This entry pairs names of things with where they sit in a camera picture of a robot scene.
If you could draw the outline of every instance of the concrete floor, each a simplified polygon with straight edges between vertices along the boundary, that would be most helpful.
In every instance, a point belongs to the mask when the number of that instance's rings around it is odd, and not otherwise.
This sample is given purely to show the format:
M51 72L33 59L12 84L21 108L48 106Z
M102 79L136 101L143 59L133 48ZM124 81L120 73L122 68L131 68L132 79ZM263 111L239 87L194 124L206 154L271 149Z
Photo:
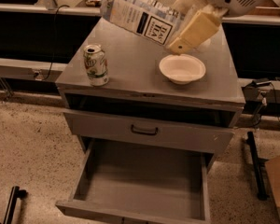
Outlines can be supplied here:
M61 99L16 93L3 103L4 97L0 92L0 221L11 188L17 185L29 194L18 201L13 223L99 223L65 217L55 207L57 200L69 197L84 155L67 127ZM244 140L248 131L254 131L259 156L272 159L280 155L280 123L263 118L258 130L248 126L250 117L242 116L234 138L208 174L212 224L279 223L266 176L271 197L260 201L256 196Z

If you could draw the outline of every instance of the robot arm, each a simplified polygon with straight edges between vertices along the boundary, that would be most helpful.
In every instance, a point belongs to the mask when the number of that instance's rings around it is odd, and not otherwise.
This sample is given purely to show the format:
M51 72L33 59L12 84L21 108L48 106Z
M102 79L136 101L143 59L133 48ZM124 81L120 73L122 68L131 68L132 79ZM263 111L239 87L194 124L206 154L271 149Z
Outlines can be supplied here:
M171 37L168 50L181 54L199 47L214 35L223 17L238 17L265 0L176 0L172 8L187 14Z

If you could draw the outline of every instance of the black bracket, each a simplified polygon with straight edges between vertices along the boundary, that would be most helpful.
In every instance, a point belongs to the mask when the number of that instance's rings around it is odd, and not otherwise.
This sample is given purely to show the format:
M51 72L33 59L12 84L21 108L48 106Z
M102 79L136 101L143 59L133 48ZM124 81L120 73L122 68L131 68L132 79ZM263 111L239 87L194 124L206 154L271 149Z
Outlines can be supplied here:
M12 187L10 197L9 197L9 202L7 206L7 211L6 211L6 216L4 217L3 224L11 224L12 218L13 218L13 213L15 211L17 199L23 199L27 196L27 191L26 190L20 190L18 186Z
M248 132L247 134L248 134L248 139L246 140L246 142L250 146L255 178L258 184L258 190L259 190L258 198L262 201L266 201L269 195L266 192L264 182L263 182L262 172L260 170L260 168L264 166L265 160L259 158L253 132Z

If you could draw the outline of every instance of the cabinet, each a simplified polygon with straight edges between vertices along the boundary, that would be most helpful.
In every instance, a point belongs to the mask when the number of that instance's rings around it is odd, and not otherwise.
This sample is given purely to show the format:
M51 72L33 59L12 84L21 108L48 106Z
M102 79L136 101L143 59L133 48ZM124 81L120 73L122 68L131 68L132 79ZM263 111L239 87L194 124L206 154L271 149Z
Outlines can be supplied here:
M83 48L100 43L110 80L92 87ZM245 99L224 34L205 53L203 79L178 86L163 47L100 19L57 79L64 116L85 151L68 216L110 223L210 223L207 171L232 139Z

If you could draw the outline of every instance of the can lid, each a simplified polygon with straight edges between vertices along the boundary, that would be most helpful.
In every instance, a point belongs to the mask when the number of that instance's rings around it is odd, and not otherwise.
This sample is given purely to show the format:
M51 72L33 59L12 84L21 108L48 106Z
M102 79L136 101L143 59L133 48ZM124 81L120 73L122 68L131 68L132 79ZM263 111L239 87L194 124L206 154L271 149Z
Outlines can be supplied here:
M93 53L99 52L101 50L102 49L99 44L90 44L84 48L84 52L87 52L89 54L93 54Z

